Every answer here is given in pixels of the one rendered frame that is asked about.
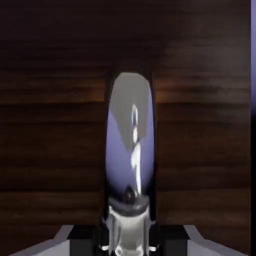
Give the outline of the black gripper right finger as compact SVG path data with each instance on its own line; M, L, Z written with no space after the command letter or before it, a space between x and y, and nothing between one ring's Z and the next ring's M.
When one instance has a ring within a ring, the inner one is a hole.
M162 225L154 256L249 256L201 236L194 225Z

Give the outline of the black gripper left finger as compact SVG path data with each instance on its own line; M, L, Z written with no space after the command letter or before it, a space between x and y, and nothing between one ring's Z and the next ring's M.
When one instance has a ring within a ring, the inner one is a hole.
M9 256L105 256L99 231L95 225L63 225L52 239Z

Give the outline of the shiny curved metal handle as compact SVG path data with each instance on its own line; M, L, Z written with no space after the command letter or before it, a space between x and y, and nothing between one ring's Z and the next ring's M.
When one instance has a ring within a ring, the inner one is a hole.
M150 70L115 69L105 88L104 208L108 256L150 256L156 223L156 119Z

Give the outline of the dark wood cabinet door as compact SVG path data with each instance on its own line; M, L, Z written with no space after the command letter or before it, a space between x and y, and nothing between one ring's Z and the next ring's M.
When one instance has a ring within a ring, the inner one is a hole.
M0 0L0 256L96 224L105 80L149 69L157 219L251 254L251 0Z

